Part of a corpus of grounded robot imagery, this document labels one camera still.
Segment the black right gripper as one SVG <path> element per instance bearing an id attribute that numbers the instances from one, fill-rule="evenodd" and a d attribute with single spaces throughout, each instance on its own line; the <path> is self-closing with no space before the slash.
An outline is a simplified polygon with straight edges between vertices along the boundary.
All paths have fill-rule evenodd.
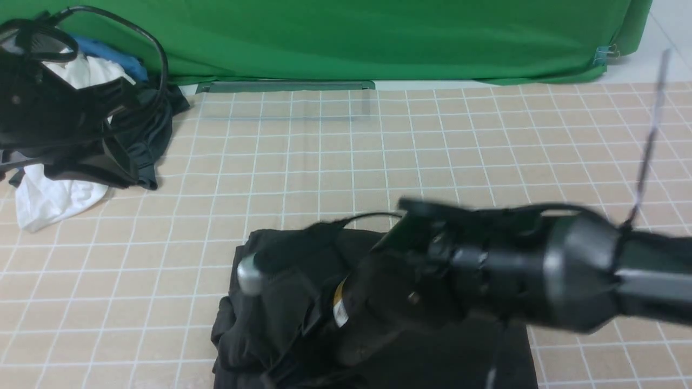
<path id="1" fill-rule="evenodd" d="M 453 250 L 479 229 L 479 212 L 401 199 L 395 226 L 339 281 L 329 281 L 302 325 L 302 352 L 331 368 L 441 364 L 486 351 L 454 290 Z"/>

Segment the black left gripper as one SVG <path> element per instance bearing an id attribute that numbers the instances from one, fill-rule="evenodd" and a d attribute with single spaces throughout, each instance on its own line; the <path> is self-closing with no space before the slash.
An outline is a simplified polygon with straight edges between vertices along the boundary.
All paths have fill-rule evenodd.
<path id="1" fill-rule="evenodd" d="M 1 172 L 43 165 L 51 180 L 127 188 L 138 168 L 109 118 L 141 107 L 124 77 L 77 88 L 50 70 L 79 54 L 70 35 L 35 20 L 2 24 Z"/>

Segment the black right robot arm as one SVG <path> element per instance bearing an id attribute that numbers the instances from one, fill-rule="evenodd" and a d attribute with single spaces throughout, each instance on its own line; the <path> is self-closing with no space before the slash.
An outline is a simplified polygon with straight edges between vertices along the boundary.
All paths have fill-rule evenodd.
<path id="1" fill-rule="evenodd" d="M 401 198 L 397 207 L 400 221 L 303 322 L 303 338 L 339 365 L 469 317 L 576 334 L 618 316 L 690 325 L 689 237 L 566 203 L 463 209 Z"/>

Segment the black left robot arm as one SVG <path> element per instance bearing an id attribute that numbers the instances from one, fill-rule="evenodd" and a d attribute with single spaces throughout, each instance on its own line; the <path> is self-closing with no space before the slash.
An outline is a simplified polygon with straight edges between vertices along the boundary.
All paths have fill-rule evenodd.
<path id="1" fill-rule="evenodd" d="M 123 76 L 74 87 L 48 67 L 78 55 L 76 40 L 52 25 L 2 24 L 2 173 L 42 165 L 50 180 L 135 185 L 138 168 L 109 118 L 136 106 L 136 88 Z"/>

